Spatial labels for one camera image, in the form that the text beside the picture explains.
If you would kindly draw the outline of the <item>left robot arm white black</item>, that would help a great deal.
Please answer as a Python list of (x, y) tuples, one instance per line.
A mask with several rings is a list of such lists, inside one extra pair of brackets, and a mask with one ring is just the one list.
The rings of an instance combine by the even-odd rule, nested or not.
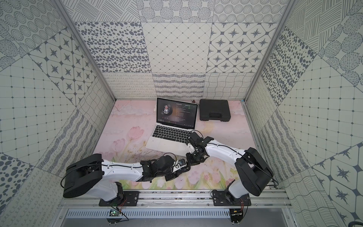
[(88, 194), (109, 202), (123, 197), (120, 180), (151, 182), (157, 177), (164, 177), (170, 181), (190, 169), (185, 159), (175, 160), (169, 155), (127, 164), (107, 161), (102, 159), (101, 154), (93, 154), (69, 165), (60, 184), (64, 198)]

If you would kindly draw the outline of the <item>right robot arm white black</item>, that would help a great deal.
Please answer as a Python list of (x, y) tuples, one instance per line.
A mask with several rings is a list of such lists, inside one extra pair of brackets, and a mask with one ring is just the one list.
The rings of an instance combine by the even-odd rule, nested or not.
[(186, 154), (187, 163), (191, 166), (199, 165), (210, 157), (235, 166), (239, 180), (233, 181), (226, 192), (234, 199), (247, 194), (260, 196), (268, 183), (274, 179), (273, 171), (254, 148), (232, 148), (212, 137), (202, 138), (195, 132), (187, 136), (186, 145), (189, 150)]

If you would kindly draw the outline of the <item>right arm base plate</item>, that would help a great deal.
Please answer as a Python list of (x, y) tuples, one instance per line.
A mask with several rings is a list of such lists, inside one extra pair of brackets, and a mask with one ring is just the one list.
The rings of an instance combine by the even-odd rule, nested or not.
[(235, 198), (227, 190), (212, 190), (210, 195), (214, 206), (251, 206), (249, 194), (243, 195), (240, 198)]

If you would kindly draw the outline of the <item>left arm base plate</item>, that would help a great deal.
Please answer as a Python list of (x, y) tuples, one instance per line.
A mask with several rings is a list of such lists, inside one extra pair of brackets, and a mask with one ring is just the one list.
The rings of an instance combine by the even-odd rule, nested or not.
[(108, 206), (135, 207), (137, 206), (139, 195), (140, 195), (139, 191), (123, 191), (121, 196), (117, 196), (115, 199), (112, 199), (109, 202), (106, 202), (103, 199), (101, 199), (98, 205), (100, 207), (108, 207)]

